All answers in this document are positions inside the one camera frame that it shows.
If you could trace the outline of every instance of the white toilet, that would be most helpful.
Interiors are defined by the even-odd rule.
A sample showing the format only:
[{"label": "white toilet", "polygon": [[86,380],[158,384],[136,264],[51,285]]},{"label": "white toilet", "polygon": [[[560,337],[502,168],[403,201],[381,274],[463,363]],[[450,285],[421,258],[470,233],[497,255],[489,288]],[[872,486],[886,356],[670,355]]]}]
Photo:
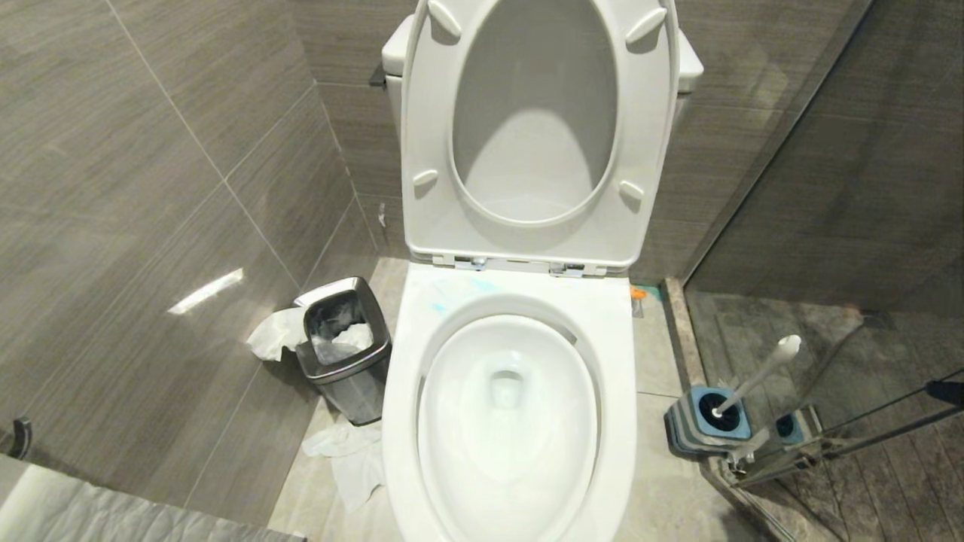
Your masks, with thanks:
[{"label": "white toilet", "polygon": [[420,0],[386,46],[406,242],[423,261],[383,405],[407,540],[619,527],[636,449],[619,274],[653,209],[681,36],[672,0]]}]

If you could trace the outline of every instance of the gray wall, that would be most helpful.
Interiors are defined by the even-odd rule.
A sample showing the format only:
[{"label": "gray wall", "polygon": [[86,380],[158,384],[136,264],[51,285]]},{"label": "gray wall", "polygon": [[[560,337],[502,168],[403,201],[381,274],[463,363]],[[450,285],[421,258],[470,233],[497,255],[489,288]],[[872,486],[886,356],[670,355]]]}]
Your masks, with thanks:
[{"label": "gray wall", "polygon": [[[685,276],[837,57],[867,0],[680,0],[706,74],[673,136],[637,281]],[[288,0],[379,252],[407,257],[398,143],[368,76],[415,0]],[[386,205],[387,227],[377,223]]]},{"label": "gray wall", "polygon": [[958,0],[875,2],[691,284],[897,309],[960,258],[961,22]]},{"label": "gray wall", "polygon": [[244,339],[377,259],[283,0],[5,2],[0,193],[3,426],[26,413],[45,466],[266,524],[316,398]]}]

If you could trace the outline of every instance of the toilet brush holder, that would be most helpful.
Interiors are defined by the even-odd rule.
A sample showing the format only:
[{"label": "toilet brush holder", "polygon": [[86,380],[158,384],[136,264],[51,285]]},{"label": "toilet brush holder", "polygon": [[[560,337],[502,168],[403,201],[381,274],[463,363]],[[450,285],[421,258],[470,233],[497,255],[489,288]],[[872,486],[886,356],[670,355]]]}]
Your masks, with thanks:
[{"label": "toilet brush holder", "polygon": [[737,401],[721,416],[713,413],[733,393],[695,386],[680,397],[664,417],[670,445],[685,454],[726,454],[742,446],[751,436],[743,401]]}]

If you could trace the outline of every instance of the tissue paper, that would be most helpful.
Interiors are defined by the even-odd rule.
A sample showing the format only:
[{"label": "tissue paper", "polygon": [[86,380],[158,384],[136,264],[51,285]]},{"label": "tissue paper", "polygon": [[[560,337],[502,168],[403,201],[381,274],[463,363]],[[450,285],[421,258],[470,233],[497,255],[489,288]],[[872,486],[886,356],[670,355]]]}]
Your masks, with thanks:
[{"label": "tissue paper", "polygon": [[305,335],[304,307],[285,309],[274,312],[254,328],[248,337],[248,346],[261,360],[281,360],[281,348],[287,346],[294,350],[295,346],[308,340]]},{"label": "tissue paper", "polygon": [[382,441],[350,455],[332,458],[332,474],[345,512],[358,510],[368,502],[371,492],[385,483]]},{"label": "tissue paper", "polygon": [[331,427],[306,438],[302,442],[302,451],[308,457],[341,457],[351,455],[380,440],[382,431],[378,427],[356,427],[345,418],[339,418]]}]

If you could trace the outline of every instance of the stainless steel trash can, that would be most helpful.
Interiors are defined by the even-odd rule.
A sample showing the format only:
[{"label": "stainless steel trash can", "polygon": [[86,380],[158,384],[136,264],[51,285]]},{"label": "stainless steel trash can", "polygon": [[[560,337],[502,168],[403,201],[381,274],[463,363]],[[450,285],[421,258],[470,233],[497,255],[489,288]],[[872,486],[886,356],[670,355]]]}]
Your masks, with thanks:
[{"label": "stainless steel trash can", "polygon": [[[318,293],[322,297],[305,312],[308,342],[296,348],[302,372],[352,424],[380,420],[391,337],[375,294],[362,277],[322,286]],[[370,346],[347,357],[338,356],[331,349],[316,348],[317,343],[332,341],[359,323],[368,324],[371,329]]]}]

